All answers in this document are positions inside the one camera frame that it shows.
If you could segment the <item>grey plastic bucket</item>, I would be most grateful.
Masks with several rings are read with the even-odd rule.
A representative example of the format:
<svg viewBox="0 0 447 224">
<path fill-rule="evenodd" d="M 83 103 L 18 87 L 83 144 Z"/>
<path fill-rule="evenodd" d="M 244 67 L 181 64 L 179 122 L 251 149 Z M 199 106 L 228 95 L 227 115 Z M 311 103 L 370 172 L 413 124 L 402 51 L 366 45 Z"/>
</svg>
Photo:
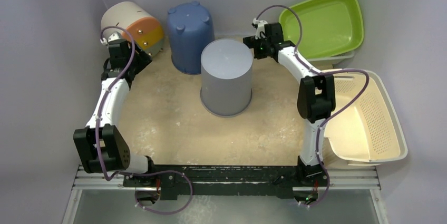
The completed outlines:
<svg viewBox="0 0 447 224">
<path fill-rule="evenodd" d="M 241 41 L 221 38 L 209 43 L 201 55 L 200 98 L 212 114 L 232 117 L 252 101 L 254 57 Z"/>
</svg>

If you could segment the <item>green plastic tray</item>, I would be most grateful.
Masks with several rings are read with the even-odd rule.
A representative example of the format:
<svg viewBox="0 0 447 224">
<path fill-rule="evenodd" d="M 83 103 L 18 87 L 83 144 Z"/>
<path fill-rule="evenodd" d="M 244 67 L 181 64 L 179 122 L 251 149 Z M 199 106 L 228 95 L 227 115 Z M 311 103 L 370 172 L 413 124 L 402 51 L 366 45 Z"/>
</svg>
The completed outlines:
<svg viewBox="0 0 447 224">
<path fill-rule="evenodd" d="M 364 40 L 364 24 L 358 0 L 306 0 L 285 9 L 278 21 L 284 40 L 299 42 L 306 59 L 326 59 L 351 52 Z"/>
</svg>

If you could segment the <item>blue plastic bucket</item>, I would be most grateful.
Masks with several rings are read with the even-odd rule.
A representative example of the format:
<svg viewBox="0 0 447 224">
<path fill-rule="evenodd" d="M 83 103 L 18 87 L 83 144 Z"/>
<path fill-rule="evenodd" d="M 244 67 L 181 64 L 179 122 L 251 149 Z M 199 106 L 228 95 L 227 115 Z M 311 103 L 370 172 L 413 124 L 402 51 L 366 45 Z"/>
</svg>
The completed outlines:
<svg viewBox="0 0 447 224">
<path fill-rule="evenodd" d="M 199 1 L 168 9 L 167 33 L 174 67 L 184 74 L 200 74 L 202 52 L 215 40 L 208 9 Z"/>
</svg>

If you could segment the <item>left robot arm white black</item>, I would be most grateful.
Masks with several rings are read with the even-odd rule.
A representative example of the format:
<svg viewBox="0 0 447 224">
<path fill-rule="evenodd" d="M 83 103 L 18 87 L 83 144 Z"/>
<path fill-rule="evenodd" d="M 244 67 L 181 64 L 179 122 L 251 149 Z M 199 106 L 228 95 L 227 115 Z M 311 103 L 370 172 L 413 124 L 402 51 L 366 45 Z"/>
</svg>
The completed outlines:
<svg viewBox="0 0 447 224">
<path fill-rule="evenodd" d="M 123 38 L 109 38 L 104 42 L 110 57 L 101 74 L 101 93 L 86 126 L 76 129 L 73 140 L 86 173 L 113 172 L 137 174 L 145 187 L 157 181 L 157 172 L 151 169 L 152 160 L 130 151 L 118 130 L 118 122 L 126 96 L 138 73 L 152 58 L 134 43 Z"/>
</svg>

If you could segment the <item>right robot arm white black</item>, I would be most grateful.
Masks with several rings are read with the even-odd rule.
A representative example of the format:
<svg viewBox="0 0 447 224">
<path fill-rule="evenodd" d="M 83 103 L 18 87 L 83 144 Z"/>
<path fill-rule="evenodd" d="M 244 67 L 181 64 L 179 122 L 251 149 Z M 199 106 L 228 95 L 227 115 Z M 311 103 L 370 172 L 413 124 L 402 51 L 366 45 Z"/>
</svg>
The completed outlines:
<svg viewBox="0 0 447 224">
<path fill-rule="evenodd" d="M 307 186 L 323 173 L 322 147 L 326 119 L 335 110 L 335 83 L 333 76 L 324 75 L 299 52 L 298 46 L 284 40 L 280 23 L 253 20 L 254 36 L 243 43 L 253 49 L 256 59 L 273 58 L 285 67 L 299 83 L 297 110 L 305 121 L 302 150 L 299 154 L 296 179 Z"/>
</svg>

